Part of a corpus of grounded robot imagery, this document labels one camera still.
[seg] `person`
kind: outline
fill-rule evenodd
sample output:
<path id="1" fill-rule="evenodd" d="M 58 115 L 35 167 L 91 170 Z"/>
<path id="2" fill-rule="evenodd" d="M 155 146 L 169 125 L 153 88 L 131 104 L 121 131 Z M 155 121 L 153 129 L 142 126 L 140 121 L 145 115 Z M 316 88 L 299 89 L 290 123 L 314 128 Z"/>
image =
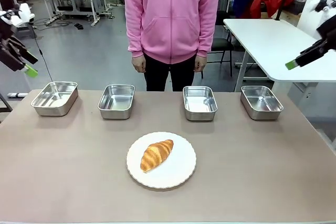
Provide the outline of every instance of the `person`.
<path id="1" fill-rule="evenodd" d="M 191 86 L 211 50 L 218 0 L 125 0 L 128 50 L 147 91 Z"/>

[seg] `person's right hand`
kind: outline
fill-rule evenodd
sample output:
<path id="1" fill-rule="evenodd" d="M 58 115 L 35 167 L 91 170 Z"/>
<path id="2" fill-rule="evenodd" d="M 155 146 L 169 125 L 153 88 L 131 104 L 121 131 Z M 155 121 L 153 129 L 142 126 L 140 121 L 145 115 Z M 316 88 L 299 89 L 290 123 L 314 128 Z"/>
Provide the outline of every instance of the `person's right hand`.
<path id="1" fill-rule="evenodd" d="M 146 72 L 146 59 L 144 55 L 132 58 L 132 64 L 137 72 L 139 73 Z"/>

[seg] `black pants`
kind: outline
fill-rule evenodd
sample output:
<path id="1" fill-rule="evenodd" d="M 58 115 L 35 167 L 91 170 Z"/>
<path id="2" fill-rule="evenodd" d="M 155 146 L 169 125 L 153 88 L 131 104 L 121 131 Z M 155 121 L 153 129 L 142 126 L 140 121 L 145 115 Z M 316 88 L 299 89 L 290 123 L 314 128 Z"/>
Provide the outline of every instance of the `black pants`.
<path id="1" fill-rule="evenodd" d="M 173 91 L 180 92 L 185 86 L 191 86 L 194 80 L 195 58 L 196 55 L 186 61 L 170 65 L 145 55 L 147 91 L 164 91 L 169 71 Z"/>

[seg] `person's left hand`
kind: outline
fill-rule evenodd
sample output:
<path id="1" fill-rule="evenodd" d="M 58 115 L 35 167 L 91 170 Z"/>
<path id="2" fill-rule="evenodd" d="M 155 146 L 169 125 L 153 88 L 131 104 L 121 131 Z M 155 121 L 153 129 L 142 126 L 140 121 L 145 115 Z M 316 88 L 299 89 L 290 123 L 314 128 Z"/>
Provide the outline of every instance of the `person's left hand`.
<path id="1" fill-rule="evenodd" d="M 195 58 L 195 72 L 202 72 L 206 65 L 206 57 L 196 55 Z"/>

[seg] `hoodie zipper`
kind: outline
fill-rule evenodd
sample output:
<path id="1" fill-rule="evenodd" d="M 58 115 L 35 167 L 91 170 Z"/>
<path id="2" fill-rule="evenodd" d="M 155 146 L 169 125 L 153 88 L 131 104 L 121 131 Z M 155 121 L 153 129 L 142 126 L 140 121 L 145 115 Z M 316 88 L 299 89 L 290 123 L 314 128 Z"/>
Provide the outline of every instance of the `hoodie zipper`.
<path id="1" fill-rule="evenodd" d="M 173 58 L 173 0 L 170 0 L 170 58 L 169 64 L 172 63 Z"/>

